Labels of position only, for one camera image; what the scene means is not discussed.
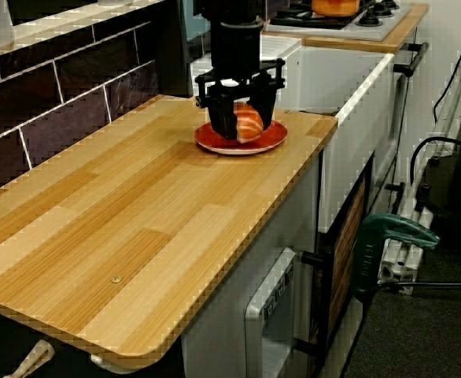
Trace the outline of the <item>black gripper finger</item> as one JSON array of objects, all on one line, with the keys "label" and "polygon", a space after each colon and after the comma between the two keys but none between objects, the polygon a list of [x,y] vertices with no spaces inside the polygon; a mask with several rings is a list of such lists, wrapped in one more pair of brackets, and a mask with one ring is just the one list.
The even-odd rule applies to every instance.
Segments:
[{"label": "black gripper finger", "polygon": [[277,87],[274,84],[253,83],[249,90],[249,104],[259,113],[265,131],[272,121]]},{"label": "black gripper finger", "polygon": [[238,118],[234,114],[234,99],[225,95],[213,96],[208,104],[212,129],[226,140],[237,139]]}]

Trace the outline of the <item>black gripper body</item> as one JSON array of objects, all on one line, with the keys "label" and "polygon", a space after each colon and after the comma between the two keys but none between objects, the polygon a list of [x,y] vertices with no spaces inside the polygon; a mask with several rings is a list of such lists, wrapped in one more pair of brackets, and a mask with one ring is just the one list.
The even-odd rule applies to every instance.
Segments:
[{"label": "black gripper body", "polygon": [[212,69],[196,77],[198,85],[197,105],[208,107],[213,96],[225,95],[235,101],[250,96],[253,83],[274,84],[285,87],[281,58],[260,58],[260,34],[262,21],[251,24],[213,23],[211,29]]}]

